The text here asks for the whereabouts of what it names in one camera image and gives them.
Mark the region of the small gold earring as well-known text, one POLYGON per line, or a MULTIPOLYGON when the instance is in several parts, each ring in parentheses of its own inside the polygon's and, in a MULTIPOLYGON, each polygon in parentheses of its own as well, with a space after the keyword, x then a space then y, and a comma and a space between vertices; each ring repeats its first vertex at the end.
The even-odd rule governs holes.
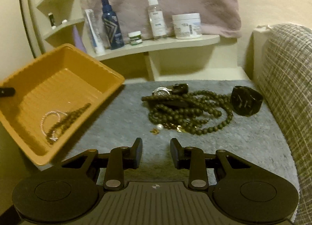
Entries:
POLYGON ((154 126, 154 128, 152 130, 150 130, 150 132, 154 135, 159 134, 162 130, 164 129, 164 126, 162 124, 157 124, 154 126))

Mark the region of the orange plastic tray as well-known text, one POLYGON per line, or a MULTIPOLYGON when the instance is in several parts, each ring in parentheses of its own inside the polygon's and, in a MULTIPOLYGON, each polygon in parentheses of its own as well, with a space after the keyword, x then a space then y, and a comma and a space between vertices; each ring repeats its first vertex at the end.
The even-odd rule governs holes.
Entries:
POLYGON ((1 123, 36 165, 52 161, 70 137, 124 83, 124 77, 71 44, 43 54, 3 80, 15 95, 1 98, 1 123), (48 112, 89 108, 55 142, 44 133, 57 122, 48 112))

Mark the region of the black rectangular stick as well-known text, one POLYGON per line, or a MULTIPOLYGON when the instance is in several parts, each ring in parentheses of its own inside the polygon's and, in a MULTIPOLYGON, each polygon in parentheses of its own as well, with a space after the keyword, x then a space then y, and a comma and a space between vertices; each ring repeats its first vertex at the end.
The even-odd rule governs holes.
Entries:
POLYGON ((188 108, 188 103, 185 101, 173 100, 173 101, 162 101, 161 104, 168 108, 172 108, 174 110, 180 108, 188 108))

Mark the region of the lilac tube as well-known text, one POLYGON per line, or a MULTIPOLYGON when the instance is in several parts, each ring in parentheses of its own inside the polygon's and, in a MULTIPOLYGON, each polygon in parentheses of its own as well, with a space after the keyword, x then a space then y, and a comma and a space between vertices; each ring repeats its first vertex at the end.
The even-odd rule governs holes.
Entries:
POLYGON ((83 44, 82 38, 79 35, 78 29, 76 27, 76 25, 73 25, 73 40, 74 40, 74 45, 76 48, 78 48, 79 50, 83 51, 84 53, 86 53, 86 48, 83 44))

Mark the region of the standing black white stick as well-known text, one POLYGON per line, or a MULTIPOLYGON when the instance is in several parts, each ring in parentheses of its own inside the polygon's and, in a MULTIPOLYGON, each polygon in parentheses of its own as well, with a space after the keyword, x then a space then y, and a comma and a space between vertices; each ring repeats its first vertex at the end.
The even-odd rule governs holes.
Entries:
POLYGON ((55 22, 53 13, 50 12, 50 13, 48 14, 48 18, 49 18, 49 21, 50 21, 50 25, 51 25, 52 30, 54 30, 57 26, 56 26, 56 22, 55 22))

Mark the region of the cream wooden shelf unit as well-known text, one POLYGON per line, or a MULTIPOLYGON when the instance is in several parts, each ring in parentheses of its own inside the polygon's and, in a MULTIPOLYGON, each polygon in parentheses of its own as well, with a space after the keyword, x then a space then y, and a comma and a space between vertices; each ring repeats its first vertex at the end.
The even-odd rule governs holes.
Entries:
POLYGON ((164 80, 246 80, 238 65, 235 39, 203 35, 196 39, 146 40, 139 45, 105 49, 98 56, 88 36, 88 22, 80 0, 21 0, 28 39, 35 56, 64 43, 73 43, 73 25, 89 55, 110 65, 127 83, 164 80), (48 18, 53 13, 56 28, 48 18))

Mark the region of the blue white tube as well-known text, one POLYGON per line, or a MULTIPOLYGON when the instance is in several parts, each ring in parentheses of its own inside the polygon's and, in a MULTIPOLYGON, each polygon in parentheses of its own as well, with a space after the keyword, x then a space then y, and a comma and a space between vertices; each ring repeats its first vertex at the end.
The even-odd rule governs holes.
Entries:
POLYGON ((96 25, 94 11, 92 9, 85 9, 85 16, 88 22, 91 43, 94 47, 94 51, 98 56, 103 55, 105 53, 105 48, 96 25))

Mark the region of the small green white jar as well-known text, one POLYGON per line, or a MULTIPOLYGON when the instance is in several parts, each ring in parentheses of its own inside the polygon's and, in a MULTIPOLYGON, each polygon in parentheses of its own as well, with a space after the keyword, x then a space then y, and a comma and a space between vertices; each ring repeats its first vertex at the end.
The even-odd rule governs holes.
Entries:
POLYGON ((132 46, 135 46, 135 45, 139 45, 139 44, 143 43, 141 35, 142 34, 140 31, 129 32, 128 36, 129 36, 130 44, 132 46))

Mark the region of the dark blue spray bottle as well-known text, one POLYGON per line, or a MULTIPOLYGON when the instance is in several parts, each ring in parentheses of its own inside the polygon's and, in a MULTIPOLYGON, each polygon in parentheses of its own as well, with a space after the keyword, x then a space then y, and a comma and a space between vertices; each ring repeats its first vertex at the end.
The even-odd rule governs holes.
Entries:
POLYGON ((109 0, 101 0, 102 2, 102 21, 111 50, 124 47, 124 40, 118 22, 117 14, 113 11, 112 6, 109 4, 109 0))

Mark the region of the large white cream jar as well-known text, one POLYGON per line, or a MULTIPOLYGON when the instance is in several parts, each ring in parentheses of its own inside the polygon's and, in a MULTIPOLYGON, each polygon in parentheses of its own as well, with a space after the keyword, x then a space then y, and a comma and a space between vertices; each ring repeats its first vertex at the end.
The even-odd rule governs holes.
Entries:
POLYGON ((196 39, 202 36, 199 13, 173 15, 172 23, 176 39, 196 39))

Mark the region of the grey checked cushion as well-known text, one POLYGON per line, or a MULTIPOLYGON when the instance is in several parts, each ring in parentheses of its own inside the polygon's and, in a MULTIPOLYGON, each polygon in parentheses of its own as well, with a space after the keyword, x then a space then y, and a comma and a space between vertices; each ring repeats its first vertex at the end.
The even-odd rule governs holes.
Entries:
POLYGON ((253 32, 253 80, 263 92, 296 165, 296 224, 311 224, 311 29, 294 23, 253 32))

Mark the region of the clear spray bottle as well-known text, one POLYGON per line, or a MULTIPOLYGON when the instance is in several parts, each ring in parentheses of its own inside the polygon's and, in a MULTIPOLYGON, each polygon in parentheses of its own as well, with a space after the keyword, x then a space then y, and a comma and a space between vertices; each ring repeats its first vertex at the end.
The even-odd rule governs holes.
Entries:
POLYGON ((148 16, 155 40, 166 38, 167 26, 158 0, 148 0, 148 16))

